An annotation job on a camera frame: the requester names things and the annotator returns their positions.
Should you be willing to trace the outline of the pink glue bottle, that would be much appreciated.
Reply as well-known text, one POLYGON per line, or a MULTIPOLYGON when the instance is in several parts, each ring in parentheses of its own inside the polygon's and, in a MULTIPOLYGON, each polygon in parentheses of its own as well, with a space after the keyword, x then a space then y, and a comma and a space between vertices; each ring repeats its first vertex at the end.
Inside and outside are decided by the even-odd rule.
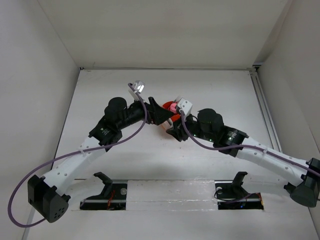
POLYGON ((177 104, 176 103, 172 103, 171 105, 170 105, 170 107, 169 107, 169 110, 171 111, 171 112, 173 112, 173 113, 177 113, 177 109, 176 109, 176 107, 177 107, 177 104))

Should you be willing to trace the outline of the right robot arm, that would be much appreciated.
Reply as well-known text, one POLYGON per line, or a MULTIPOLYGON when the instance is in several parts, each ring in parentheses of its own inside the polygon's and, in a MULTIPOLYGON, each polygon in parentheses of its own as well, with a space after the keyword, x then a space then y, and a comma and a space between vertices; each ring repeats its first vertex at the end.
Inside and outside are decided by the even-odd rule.
POLYGON ((320 161, 304 160, 276 151, 254 140, 245 132, 226 126, 220 114, 211 108, 197 116, 169 107, 173 113, 166 132, 178 141, 191 138, 200 147, 254 163, 285 180, 283 189, 296 203, 314 208, 320 196, 320 161))

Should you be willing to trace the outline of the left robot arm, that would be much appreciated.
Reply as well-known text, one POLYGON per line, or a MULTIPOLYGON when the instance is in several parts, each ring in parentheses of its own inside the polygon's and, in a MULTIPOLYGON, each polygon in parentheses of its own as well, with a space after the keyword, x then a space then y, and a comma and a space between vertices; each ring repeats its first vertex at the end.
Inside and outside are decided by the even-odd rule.
POLYGON ((73 181, 95 160, 112 147, 123 143, 122 130, 137 123, 161 125, 176 110, 164 108, 153 97, 146 103, 138 97, 131 105, 122 97, 114 97, 103 117, 89 132, 76 153, 69 153, 57 167, 43 176, 33 175, 27 182, 28 202, 49 223, 56 222, 75 199, 73 181))

